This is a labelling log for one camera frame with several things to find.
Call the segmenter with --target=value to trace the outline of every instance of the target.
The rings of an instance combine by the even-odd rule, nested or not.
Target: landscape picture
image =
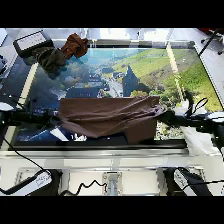
[[[38,66],[28,97],[35,99],[34,109],[58,109],[61,98],[159,95],[161,104],[175,108],[181,105],[180,90],[189,90],[195,101],[208,98],[208,111],[222,110],[197,52],[173,49],[173,54],[178,74],[171,68],[166,49],[91,48],[79,59],[72,57],[55,75]],[[41,131],[35,125],[23,124],[17,140],[27,141]],[[180,129],[158,122],[155,139],[182,138]]]

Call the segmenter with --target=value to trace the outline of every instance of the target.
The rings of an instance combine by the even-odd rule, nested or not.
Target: crumpled brown cloth
[[[65,45],[61,48],[61,51],[65,54],[67,59],[70,59],[73,55],[76,58],[80,58],[86,54],[88,39],[81,39],[76,33],[71,34],[65,43]]]
[[[54,47],[41,47],[32,51],[37,62],[48,73],[55,73],[60,66],[65,65],[66,58],[61,50]]]
[[[135,144],[156,134],[156,119],[165,112],[158,96],[137,98],[61,99],[58,116],[62,127],[98,138],[124,132]]]

